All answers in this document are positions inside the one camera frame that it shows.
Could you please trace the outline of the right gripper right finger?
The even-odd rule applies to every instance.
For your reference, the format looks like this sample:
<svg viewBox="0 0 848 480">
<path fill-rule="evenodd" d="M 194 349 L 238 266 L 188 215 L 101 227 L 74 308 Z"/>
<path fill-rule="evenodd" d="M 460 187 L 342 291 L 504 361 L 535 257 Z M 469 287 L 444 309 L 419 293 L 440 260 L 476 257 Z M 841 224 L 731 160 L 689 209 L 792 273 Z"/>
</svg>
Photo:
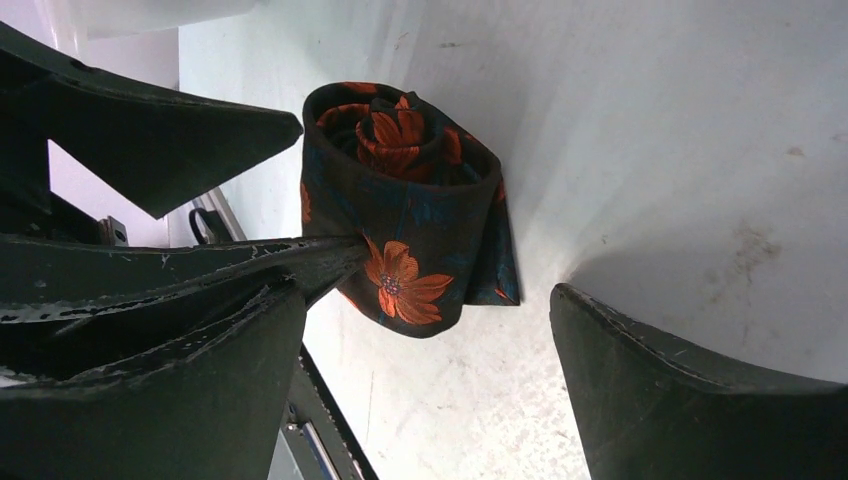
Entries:
<svg viewBox="0 0 848 480">
<path fill-rule="evenodd" d="M 573 286 L 554 343 L 594 479 L 843 479 L 847 388 L 746 363 Z"/>
</svg>

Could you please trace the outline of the black orange floral tie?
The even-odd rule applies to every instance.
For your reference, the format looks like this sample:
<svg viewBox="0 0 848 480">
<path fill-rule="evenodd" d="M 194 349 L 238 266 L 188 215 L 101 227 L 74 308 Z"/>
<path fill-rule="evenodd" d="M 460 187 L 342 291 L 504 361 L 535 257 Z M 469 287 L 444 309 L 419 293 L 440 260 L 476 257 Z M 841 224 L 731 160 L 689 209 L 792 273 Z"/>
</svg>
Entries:
<svg viewBox="0 0 848 480">
<path fill-rule="evenodd" d="M 428 338 L 467 305 L 521 302 L 498 157 L 414 92 L 339 82 L 303 105 L 302 231 L 368 255 L 339 291 L 398 334 Z"/>
</svg>

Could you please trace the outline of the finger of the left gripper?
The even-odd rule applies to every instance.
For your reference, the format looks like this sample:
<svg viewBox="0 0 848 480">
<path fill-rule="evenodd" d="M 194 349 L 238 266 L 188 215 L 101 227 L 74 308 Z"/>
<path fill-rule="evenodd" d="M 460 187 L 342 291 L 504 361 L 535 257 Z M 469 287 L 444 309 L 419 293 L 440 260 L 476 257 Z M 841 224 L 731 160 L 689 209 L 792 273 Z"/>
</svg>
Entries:
<svg viewBox="0 0 848 480">
<path fill-rule="evenodd" d="M 1 28 L 1 186 L 50 210 L 53 142 L 160 218 L 293 146 L 297 118 L 90 67 Z"/>
<path fill-rule="evenodd" d="M 367 255 L 357 237 L 154 249 L 5 235 L 1 374 L 65 380 L 228 315 L 278 283 L 313 304 Z"/>
</svg>

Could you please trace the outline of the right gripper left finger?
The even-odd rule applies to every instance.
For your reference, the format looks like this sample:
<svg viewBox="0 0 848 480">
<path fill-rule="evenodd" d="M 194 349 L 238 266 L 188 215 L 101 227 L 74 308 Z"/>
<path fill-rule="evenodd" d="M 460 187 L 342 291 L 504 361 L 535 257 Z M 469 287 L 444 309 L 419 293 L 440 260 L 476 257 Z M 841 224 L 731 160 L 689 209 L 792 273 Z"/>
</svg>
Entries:
<svg viewBox="0 0 848 480">
<path fill-rule="evenodd" d="M 133 357 L 1 391 L 5 479 L 264 479 L 304 331 L 291 286 Z"/>
</svg>

